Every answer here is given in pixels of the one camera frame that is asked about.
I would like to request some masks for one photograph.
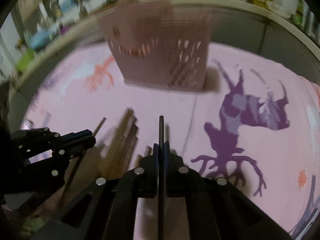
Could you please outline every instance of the wooden stick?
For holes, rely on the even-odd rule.
[[[134,168],[138,168],[140,166],[141,159],[142,159],[142,156],[140,154],[138,154],[138,156],[136,157],[136,159],[134,161]]]
[[[106,118],[105,118],[105,117],[102,118],[102,120],[101,120],[100,123],[98,124],[97,128],[96,128],[96,129],[94,130],[94,132],[92,133],[93,136],[96,136],[96,135],[97,135],[97,133],[99,132],[100,128],[102,127],[102,125],[104,124],[105,121],[106,121]],[[58,204],[58,209],[64,206],[65,198],[66,198],[66,193],[67,193],[67,191],[70,189],[71,184],[72,184],[72,181],[73,181],[73,179],[74,179],[74,177],[75,177],[75,175],[76,175],[76,172],[78,171],[78,168],[79,168],[79,166],[80,166],[80,164],[81,164],[81,162],[82,162],[82,160],[83,160],[83,158],[84,158],[84,156],[85,156],[86,153],[87,153],[87,150],[85,150],[85,151],[83,152],[83,154],[80,155],[79,158],[77,159],[76,164],[75,164],[75,166],[73,167],[73,169],[72,169],[72,171],[71,171],[71,174],[70,174],[70,176],[69,176],[69,179],[68,179],[68,181],[67,181],[67,183],[66,183],[66,186],[65,186],[65,188],[64,188],[64,190],[63,190],[62,196],[61,196],[60,201],[59,201],[59,204]]]
[[[120,121],[116,134],[111,141],[108,149],[107,156],[100,162],[98,168],[100,170],[100,176],[106,179],[114,179],[118,170],[118,164],[122,165],[121,161],[126,154],[125,145],[127,143],[130,129],[135,123],[136,118],[133,115],[133,110],[128,108],[124,114],[124,117]]]

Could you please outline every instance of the pink tablecloth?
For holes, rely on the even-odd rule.
[[[170,146],[186,165],[205,177],[227,177],[294,235],[320,200],[318,91],[281,64],[219,44],[209,48],[203,93],[126,86],[103,44],[60,62],[39,88],[25,122],[66,134],[94,130],[105,116],[97,136],[102,140],[131,107],[138,119],[137,155],[157,142],[163,115]],[[153,216],[148,205],[138,203],[135,239],[152,235],[143,224]]]

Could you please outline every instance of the screw head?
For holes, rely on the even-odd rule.
[[[52,176],[57,177],[59,172],[57,170],[52,170],[51,174],[52,174]]]
[[[182,166],[182,167],[180,167],[180,168],[178,169],[178,171],[179,171],[180,173],[182,173],[182,174],[186,174],[186,173],[188,173],[189,169],[188,169],[187,167],[185,167],[185,166]]]
[[[106,182],[107,182],[107,181],[106,181],[105,178],[98,178],[98,179],[96,179],[96,184],[99,185],[99,186],[105,184]]]
[[[141,167],[135,168],[134,173],[137,175],[140,175],[140,174],[144,173],[144,169]]]
[[[225,186],[228,182],[225,178],[217,178],[217,183],[221,186]]]

